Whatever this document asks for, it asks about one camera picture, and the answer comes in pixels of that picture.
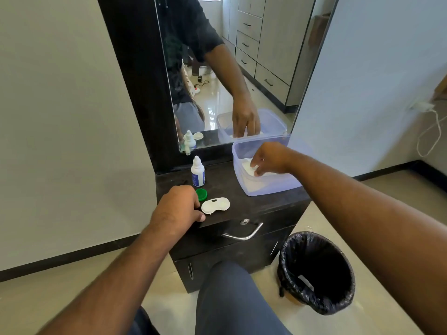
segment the trash can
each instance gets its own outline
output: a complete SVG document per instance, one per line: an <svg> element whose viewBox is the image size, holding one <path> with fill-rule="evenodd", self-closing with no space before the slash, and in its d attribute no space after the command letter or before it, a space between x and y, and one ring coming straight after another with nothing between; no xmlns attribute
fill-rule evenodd
<svg viewBox="0 0 447 335"><path fill-rule="evenodd" d="M313 232L288 237L279 254L278 278L281 297L286 290L321 315L345 309L354 298L354 272L345 255Z"/></svg>

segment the floor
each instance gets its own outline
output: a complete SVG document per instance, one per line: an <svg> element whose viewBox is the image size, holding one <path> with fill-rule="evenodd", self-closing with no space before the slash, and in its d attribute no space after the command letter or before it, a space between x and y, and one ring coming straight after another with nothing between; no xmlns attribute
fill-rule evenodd
<svg viewBox="0 0 447 335"><path fill-rule="evenodd" d="M197 76L192 76L191 68L187 68L187 71L191 82L193 84L198 84ZM211 72L211 69L209 69L208 72L210 72L210 74L202 76L202 82L209 81L209 83L197 87L200 89L200 92L194 96L194 101L196 101L204 111L205 130L213 130L217 129L217 116L233 110L233 98L220 83L214 72ZM274 112L287 125L288 132L290 133L292 131L295 114L289 113L285 115L247 78L245 78L245 82L247 83L247 87L251 93L256 108L266 108Z"/></svg>
<svg viewBox="0 0 447 335"><path fill-rule="evenodd" d="M447 224L447 195L426 180L401 171L368 180L367 185L396 197ZM252 275L262 295L293 334L422 334L358 257L350 250L314 203L295 231L312 230L341 248L355 271L353 304L332 315L278 296L272 265ZM2 334L28 335L61 310L118 255L115 251L0 283ZM172 260L167 257L142 305L163 334L193 334L197 293L187 294Z"/></svg>

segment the person's left hand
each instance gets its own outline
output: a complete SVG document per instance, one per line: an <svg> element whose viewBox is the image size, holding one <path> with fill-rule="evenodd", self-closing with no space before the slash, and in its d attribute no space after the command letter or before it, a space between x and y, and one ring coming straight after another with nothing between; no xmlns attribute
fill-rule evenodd
<svg viewBox="0 0 447 335"><path fill-rule="evenodd" d="M163 195L148 228L161 232L163 237L173 236L177 242L194 221L203 222L205 214L199 208L197 193L192 186L174 186Z"/></svg>
<svg viewBox="0 0 447 335"><path fill-rule="evenodd" d="M261 132L261 123L257 109L250 97L233 98L233 137L243 137L247 127L248 136Z"/></svg>

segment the shirt sleeve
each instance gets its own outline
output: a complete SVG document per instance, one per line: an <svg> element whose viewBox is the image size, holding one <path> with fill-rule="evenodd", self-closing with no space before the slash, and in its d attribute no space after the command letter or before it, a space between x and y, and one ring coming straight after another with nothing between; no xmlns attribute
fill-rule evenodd
<svg viewBox="0 0 447 335"><path fill-rule="evenodd" d="M168 0L170 19L183 44L194 52L199 62L205 54L224 42L211 26L198 0Z"/></svg>

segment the white wardrobe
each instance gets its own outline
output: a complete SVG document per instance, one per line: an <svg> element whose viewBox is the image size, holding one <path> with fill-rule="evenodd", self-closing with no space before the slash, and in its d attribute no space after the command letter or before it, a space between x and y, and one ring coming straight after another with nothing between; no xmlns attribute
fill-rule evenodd
<svg viewBox="0 0 447 335"><path fill-rule="evenodd" d="M289 94L314 3L223 0L225 44L239 65L283 107L298 105L301 99Z"/></svg>

